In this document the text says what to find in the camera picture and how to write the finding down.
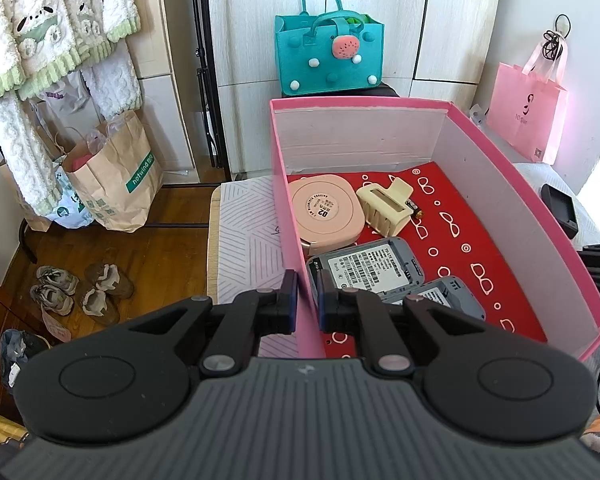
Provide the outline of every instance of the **white wardrobe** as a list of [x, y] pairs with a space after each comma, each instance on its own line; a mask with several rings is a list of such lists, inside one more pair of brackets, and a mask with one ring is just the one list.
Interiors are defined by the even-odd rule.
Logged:
[[[233, 173], [270, 168], [270, 99], [280, 97], [273, 42], [277, 14], [299, 0], [209, 0], [222, 122]], [[342, 0], [384, 23], [382, 81], [401, 96], [453, 101], [467, 110], [480, 81], [498, 0]], [[335, 10], [307, 0], [307, 10]]]

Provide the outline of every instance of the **gray battery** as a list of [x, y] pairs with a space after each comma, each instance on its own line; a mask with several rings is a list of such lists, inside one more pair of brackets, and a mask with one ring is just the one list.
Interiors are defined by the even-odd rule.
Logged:
[[[459, 310], [476, 319], [484, 320], [486, 317], [482, 305], [478, 303], [472, 292], [457, 276], [445, 276], [424, 285], [408, 288], [402, 297], [407, 294], [419, 294], [428, 300]], [[402, 298], [398, 301], [392, 301], [392, 303], [400, 304]]]
[[375, 292], [388, 303], [400, 301], [410, 287], [424, 283], [424, 273], [408, 243], [391, 237], [318, 254], [306, 264], [317, 301], [318, 271], [331, 273], [339, 288], [353, 286]]

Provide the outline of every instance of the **brown paper bag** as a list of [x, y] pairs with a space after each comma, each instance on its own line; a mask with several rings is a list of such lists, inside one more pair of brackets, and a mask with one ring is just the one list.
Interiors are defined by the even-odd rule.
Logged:
[[[74, 160], [89, 153], [85, 142], [69, 152], [62, 167], [99, 223], [132, 233], [146, 222], [162, 186], [162, 169], [135, 112], [125, 112], [120, 119], [120, 128], [83, 167], [73, 171]], [[98, 129], [104, 131], [104, 125]]]
[[48, 231], [49, 226], [53, 222], [51, 220], [49, 220], [48, 218], [36, 215], [33, 212], [33, 209], [31, 208], [31, 206], [25, 202], [24, 197], [22, 196], [22, 193], [20, 192], [20, 188], [18, 187], [18, 184], [16, 184], [16, 181], [13, 179], [11, 170], [9, 169], [9, 167], [7, 166], [7, 163], [4, 160], [2, 160], [2, 162], [0, 163], [0, 173], [2, 174], [4, 179], [7, 181], [9, 186], [13, 189], [13, 196], [15, 197], [16, 202], [22, 209], [22, 216], [24, 216], [24, 219], [27, 221], [27, 224], [29, 224], [29, 227], [33, 231], [42, 231], [42, 232]]

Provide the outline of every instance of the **shoe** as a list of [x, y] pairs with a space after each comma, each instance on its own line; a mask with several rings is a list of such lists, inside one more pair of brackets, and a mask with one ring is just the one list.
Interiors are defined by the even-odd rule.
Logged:
[[120, 313], [116, 307], [109, 301], [104, 291], [96, 288], [92, 288], [82, 298], [82, 311], [104, 326], [114, 325], [120, 320]]
[[46, 283], [32, 286], [29, 295], [42, 308], [60, 316], [66, 316], [74, 306], [73, 298], [69, 298], [58, 287]]
[[127, 300], [134, 293], [134, 284], [116, 265], [91, 264], [84, 271], [84, 277], [98, 290], [120, 300]]
[[68, 296], [75, 294], [75, 288], [78, 286], [78, 282], [80, 282], [68, 270], [58, 269], [50, 265], [38, 267], [36, 277], [40, 280], [40, 283], [56, 286]]

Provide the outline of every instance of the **black charger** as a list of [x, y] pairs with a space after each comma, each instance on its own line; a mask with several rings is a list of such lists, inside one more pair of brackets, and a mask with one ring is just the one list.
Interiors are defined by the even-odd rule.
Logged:
[[578, 234], [578, 220], [576, 218], [576, 209], [573, 206], [573, 199], [555, 189], [549, 184], [544, 184], [540, 190], [540, 197], [544, 205], [549, 208], [551, 214], [562, 227], [562, 230], [567, 235], [569, 240], [573, 240]]

